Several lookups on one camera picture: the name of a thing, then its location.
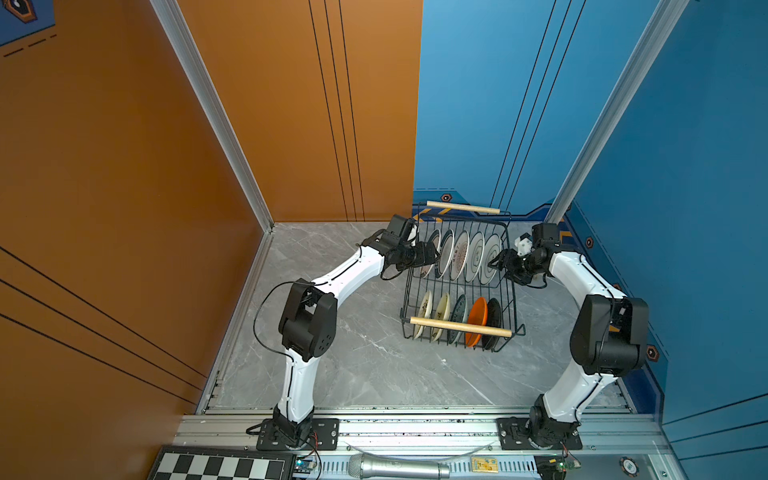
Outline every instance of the black wire rack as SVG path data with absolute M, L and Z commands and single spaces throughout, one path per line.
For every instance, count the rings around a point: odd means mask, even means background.
M 451 230 L 454 235 L 454 244 L 462 232 L 465 231 L 468 234 L 468 241 L 471 242 L 477 232 L 482 232 L 484 242 L 488 242 L 488 238 L 494 234 L 499 235 L 502 249 L 506 249 L 509 248 L 508 221 L 504 222 L 500 219 L 503 219 L 503 216 L 474 215 L 470 217 L 454 214 L 431 214 L 429 212 L 423 212 L 416 216 L 416 220 L 419 222 L 420 240 L 429 241 L 433 233 L 436 230 L 440 230 L 440 241 L 442 242 L 445 239 L 446 233 Z M 486 257 L 483 259 L 483 263 L 487 264 L 490 260 L 492 259 Z M 488 350 L 495 353 L 501 351 L 512 338 L 525 335 L 525 324 L 518 323 L 517 295 L 513 282 L 504 279 L 501 272 L 496 272 L 487 285 L 481 284 L 479 274 L 472 282 L 465 281 L 465 274 L 463 272 L 458 275 L 456 280 L 451 280 L 451 268 L 452 266 L 449 264 L 445 268 L 446 271 L 443 276 L 439 278 L 438 265 L 435 265 L 426 276 L 422 276 L 420 267 L 412 268 L 408 272 L 405 296 L 400 310 L 402 335 L 406 339 L 414 339 L 414 334 L 419 328 L 418 325 L 411 324 L 410 319 L 411 316 L 419 316 L 420 303 L 427 291 L 432 292 L 432 317 L 434 317 L 438 302 L 444 293 L 449 293 L 452 296 L 454 305 L 459 296 L 463 294 L 466 302 L 468 302 L 468 310 L 472 309 L 472 305 L 480 297 L 484 297 L 486 301 L 496 299 L 502 308 L 502 324 L 500 327 L 511 330 L 512 336 L 509 338 L 498 337 L 494 342 L 487 342 L 487 337 L 493 336 L 483 335 L 484 341 L 477 342 L 475 346 L 467 347 L 466 339 L 468 336 L 464 332 L 458 332 L 458 338 L 453 343 L 449 343 L 447 329 L 443 329 L 439 338 L 432 340 L 432 333 L 435 332 L 435 329 L 425 327 L 422 335 L 416 338 L 419 341 L 433 341 L 434 343 L 442 343 L 447 346 L 455 346 L 457 348 L 462 346 L 463 348 L 473 349 L 483 349 L 483 345 L 490 343 L 493 347 Z

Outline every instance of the black mounting plate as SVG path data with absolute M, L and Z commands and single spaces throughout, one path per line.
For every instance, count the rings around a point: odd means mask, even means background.
M 537 452 L 546 450 L 559 450 L 560 445 L 553 445 L 548 449 L 542 449 L 531 442 L 528 437 L 529 431 L 525 427 L 528 418 L 508 417 L 505 419 L 496 419 L 498 428 L 498 440 L 502 443 L 502 450 L 536 450 Z M 568 436 L 565 441 L 565 448 L 568 450 L 581 450 L 581 437 L 578 432 L 575 435 Z
M 318 450 L 336 450 L 336 445 L 339 439 L 339 419 L 312 419 L 312 431 L 317 434 Z M 307 444 L 300 450 L 311 450 L 314 442 L 314 435 L 310 435 Z M 256 443 L 256 448 L 265 452 L 289 452 L 291 450 L 296 450 L 290 448 L 278 439 L 275 423 L 271 419 L 266 420 L 264 424 L 261 425 L 259 441 Z

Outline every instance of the microphone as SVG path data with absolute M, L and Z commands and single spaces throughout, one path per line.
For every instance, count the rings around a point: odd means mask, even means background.
M 438 462 L 419 462 L 378 457 L 368 453 L 353 455 L 346 472 L 354 478 L 399 477 L 399 478 L 449 478 L 447 465 Z

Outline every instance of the orange wall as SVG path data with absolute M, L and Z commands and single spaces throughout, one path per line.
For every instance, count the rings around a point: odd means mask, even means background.
M 262 232 L 149 2 L 55 17 L 0 51 L 4 472 L 145 478 Z
M 420 0 L 180 5 L 275 221 L 410 215 Z

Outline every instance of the gray marble surface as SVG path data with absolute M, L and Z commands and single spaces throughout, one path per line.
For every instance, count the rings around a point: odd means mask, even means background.
M 510 237 L 530 231 L 531 225 L 511 223 Z M 256 308 L 273 286 L 327 273 L 354 252 L 356 243 L 385 226 L 375 222 L 275 226 L 248 320 L 211 406 L 254 409 L 277 403 L 285 358 L 266 351 L 253 338 Z M 578 308 L 557 281 L 543 290 L 517 289 L 518 318 L 527 335 L 513 338 L 499 353 L 404 339 L 399 313 L 405 285 L 405 274 L 389 282 L 369 280 L 339 308 L 336 339 L 320 360 L 315 405 L 528 407 L 557 382 L 568 364 L 568 339 Z M 275 349 L 282 349 L 277 324 L 289 288 L 282 286 L 273 293 L 256 322 L 259 337 Z M 613 385 L 592 405 L 626 403 Z

